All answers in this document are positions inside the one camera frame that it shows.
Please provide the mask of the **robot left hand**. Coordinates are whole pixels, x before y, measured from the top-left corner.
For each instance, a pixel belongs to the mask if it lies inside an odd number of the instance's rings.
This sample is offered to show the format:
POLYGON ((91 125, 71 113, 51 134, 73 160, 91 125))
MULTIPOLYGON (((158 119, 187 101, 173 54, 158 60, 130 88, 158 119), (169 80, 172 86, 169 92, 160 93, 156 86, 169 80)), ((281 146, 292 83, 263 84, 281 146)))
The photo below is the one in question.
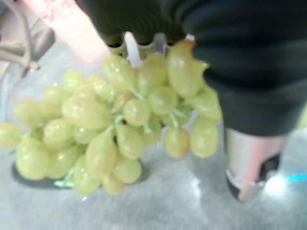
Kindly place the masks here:
POLYGON ((102 40, 141 45, 156 33, 169 44, 190 34, 193 55, 209 63, 205 81, 224 122, 226 179, 247 201, 279 167, 285 141, 307 102, 307 3, 304 0, 79 0, 102 40))

